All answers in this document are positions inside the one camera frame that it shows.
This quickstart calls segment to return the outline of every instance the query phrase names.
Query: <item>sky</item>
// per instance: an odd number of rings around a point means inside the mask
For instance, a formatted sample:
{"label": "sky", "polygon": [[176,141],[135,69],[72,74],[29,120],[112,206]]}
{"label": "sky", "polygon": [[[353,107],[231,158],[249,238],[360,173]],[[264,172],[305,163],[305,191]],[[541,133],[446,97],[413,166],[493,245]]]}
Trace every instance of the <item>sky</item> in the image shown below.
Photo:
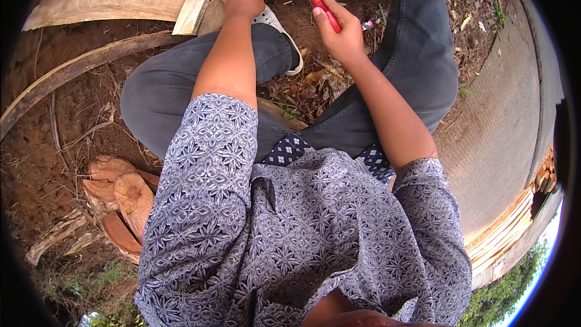
{"label": "sky", "polygon": [[[559,231],[559,222],[561,220],[561,206],[563,206],[563,202],[559,205],[559,208],[556,209],[556,217],[548,223],[547,227],[545,228],[544,232],[539,237],[539,241],[542,243],[543,240],[547,240],[547,255],[553,255],[553,251],[555,249],[555,242],[556,242],[556,235],[557,231]],[[507,313],[504,321],[501,323],[497,323],[494,327],[507,327],[510,326],[512,321],[515,319],[516,316],[520,313],[522,308],[527,303],[530,295],[533,293],[534,288],[536,288],[539,280],[541,279],[541,275],[545,271],[547,263],[550,258],[544,258],[542,261],[541,268],[537,270],[534,274],[533,281],[530,283],[529,287],[525,290],[525,293],[522,297],[515,303],[515,310],[512,314]]]}

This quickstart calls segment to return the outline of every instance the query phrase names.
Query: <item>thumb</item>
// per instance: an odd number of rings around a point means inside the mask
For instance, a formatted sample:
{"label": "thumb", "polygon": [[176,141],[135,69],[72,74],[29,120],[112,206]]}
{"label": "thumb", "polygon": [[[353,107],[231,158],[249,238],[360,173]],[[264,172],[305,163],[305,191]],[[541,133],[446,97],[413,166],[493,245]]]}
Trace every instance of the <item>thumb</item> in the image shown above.
{"label": "thumb", "polygon": [[327,15],[323,11],[323,9],[319,7],[313,8],[313,15],[315,16],[315,20],[317,21],[317,27],[319,28],[321,36],[326,36],[330,32],[335,33],[335,30],[330,25],[329,18],[327,18]]}

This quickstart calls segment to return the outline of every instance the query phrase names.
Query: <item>corrugated metal sheet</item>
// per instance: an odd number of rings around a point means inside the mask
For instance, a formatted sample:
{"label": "corrugated metal sheet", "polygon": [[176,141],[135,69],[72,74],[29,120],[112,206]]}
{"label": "corrugated metal sheet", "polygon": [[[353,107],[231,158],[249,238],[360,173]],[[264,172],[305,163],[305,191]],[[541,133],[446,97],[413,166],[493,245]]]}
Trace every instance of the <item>corrugated metal sheet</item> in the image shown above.
{"label": "corrugated metal sheet", "polygon": [[531,226],[525,231],[522,237],[510,249],[507,250],[494,264],[490,265],[483,272],[472,276],[472,289],[478,289],[497,280],[515,265],[533,247],[534,243],[547,227],[553,218],[556,209],[563,200],[563,191],[559,189],[556,194],[549,194],[543,207],[536,215]]}

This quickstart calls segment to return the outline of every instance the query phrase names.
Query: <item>tree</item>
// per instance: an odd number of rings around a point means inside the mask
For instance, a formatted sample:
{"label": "tree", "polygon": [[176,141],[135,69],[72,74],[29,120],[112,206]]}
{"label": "tree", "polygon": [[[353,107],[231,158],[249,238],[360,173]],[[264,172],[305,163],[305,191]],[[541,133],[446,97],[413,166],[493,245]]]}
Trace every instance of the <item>tree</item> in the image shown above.
{"label": "tree", "polygon": [[536,242],[517,265],[497,281],[472,292],[461,327],[487,327],[502,322],[522,297],[546,257],[547,243]]}

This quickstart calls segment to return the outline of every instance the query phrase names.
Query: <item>wood pile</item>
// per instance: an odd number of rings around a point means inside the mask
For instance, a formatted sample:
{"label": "wood pile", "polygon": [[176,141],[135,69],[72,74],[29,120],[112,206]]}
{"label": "wood pile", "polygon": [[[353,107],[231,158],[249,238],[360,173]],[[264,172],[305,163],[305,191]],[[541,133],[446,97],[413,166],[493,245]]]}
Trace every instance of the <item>wood pile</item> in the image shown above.
{"label": "wood pile", "polygon": [[472,262],[472,274],[477,275],[493,265],[533,223],[531,207],[535,192],[551,192],[556,184],[556,174],[553,163],[553,148],[541,163],[534,180],[519,196],[519,198],[492,226],[483,232],[476,240],[466,246],[466,253]]}
{"label": "wood pile", "polygon": [[122,254],[139,263],[143,229],[153,207],[159,177],[115,156],[98,156],[83,180],[87,206]]}

